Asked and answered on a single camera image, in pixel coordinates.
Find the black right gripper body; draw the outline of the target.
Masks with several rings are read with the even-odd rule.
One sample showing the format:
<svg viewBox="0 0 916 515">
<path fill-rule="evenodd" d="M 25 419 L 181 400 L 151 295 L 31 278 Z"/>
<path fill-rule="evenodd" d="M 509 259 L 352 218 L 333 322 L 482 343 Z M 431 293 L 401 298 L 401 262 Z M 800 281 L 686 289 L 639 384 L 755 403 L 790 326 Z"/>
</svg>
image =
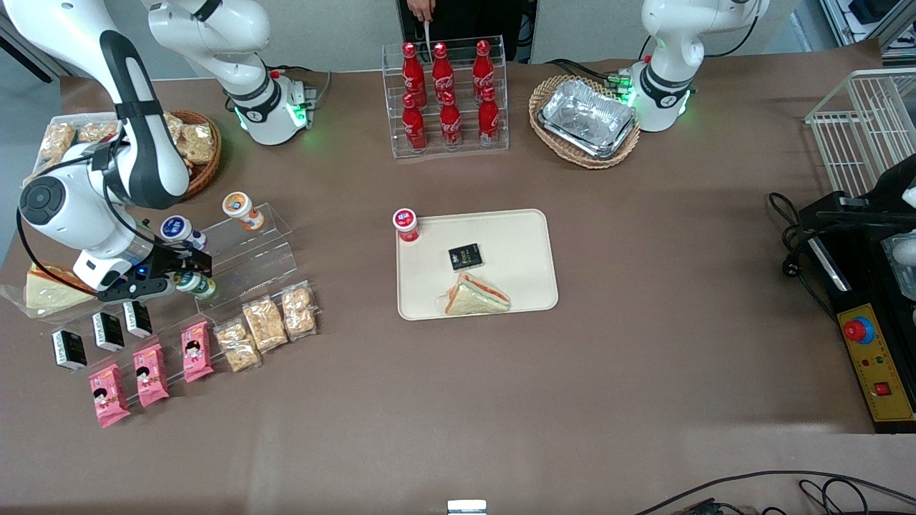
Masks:
<svg viewBox="0 0 916 515">
<path fill-rule="evenodd" d="M 164 278 L 169 274 L 185 273 L 189 270 L 189 259 L 188 247 L 153 247 L 147 256 L 147 277 Z"/>
</svg>

